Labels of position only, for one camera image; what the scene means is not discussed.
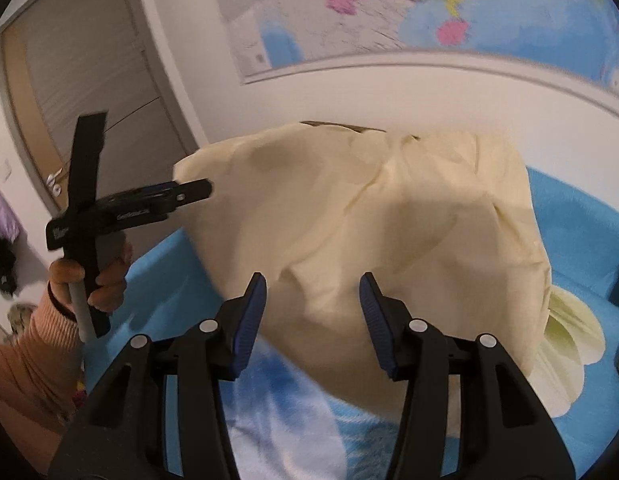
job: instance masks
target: cream pillow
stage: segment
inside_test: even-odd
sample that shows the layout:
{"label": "cream pillow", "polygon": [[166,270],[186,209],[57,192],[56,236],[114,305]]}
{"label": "cream pillow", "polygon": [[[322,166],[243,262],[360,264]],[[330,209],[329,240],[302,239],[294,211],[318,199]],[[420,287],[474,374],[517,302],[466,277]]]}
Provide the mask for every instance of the cream pillow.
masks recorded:
{"label": "cream pillow", "polygon": [[368,270],[413,316],[447,335],[492,333],[531,372],[550,267],[525,165],[502,137],[290,124],[205,146],[175,176],[214,182],[181,211],[214,286],[239,296],[262,272],[261,334],[334,396],[394,420],[402,410],[405,385],[379,367],[359,304]]}

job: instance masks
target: door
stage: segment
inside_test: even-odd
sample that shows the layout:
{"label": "door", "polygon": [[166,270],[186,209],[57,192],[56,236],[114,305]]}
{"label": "door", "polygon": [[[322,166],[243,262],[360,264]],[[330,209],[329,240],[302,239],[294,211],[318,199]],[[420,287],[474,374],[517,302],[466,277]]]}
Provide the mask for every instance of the door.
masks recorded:
{"label": "door", "polygon": [[[36,177],[58,209],[80,114],[108,111],[98,195],[171,180],[191,150],[145,57],[129,0],[35,0],[1,35],[6,90]],[[128,235],[144,253],[173,222]]]}

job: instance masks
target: hand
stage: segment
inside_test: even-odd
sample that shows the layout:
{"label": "hand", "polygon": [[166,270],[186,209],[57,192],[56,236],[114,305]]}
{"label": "hand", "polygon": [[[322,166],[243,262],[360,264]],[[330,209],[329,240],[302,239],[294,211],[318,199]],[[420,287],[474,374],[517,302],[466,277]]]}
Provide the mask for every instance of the hand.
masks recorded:
{"label": "hand", "polygon": [[[131,266],[132,247],[125,242],[122,254],[116,258],[96,278],[100,286],[94,290],[87,303],[103,312],[113,312],[122,304],[123,295],[127,288],[125,276]],[[56,299],[72,312],[71,297],[67,283],[80,282],[84,278],[84,269],[74,260],[61,258],[49,266],[49,285]]]}

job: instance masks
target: purple cloth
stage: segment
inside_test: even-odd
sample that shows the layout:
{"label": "purple cloth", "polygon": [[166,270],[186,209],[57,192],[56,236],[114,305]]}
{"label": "purple cloth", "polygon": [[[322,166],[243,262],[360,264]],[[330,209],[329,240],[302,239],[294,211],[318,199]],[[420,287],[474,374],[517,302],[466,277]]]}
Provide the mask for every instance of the purple cloth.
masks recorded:
{"label": "purple cloth", "polygon": [[22,226],[14,211],[0,193],[0,237],[14,243],[22,231]]}

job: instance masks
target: door handle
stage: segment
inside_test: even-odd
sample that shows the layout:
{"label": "door handle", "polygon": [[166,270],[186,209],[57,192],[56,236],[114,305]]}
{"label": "door handle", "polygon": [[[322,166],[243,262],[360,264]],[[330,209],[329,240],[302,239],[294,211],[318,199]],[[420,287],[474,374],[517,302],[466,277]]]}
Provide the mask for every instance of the door handle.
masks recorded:
{"label": "door handle", "polygon": [[47,176],[47,187],[54,197],[59,197],[62,193],[63,189],[59,184],[59,181],[63,180],[67,176],[66,171],[62,174],[64,170],[65,168],[60,168],[56,173],[49,173]]}

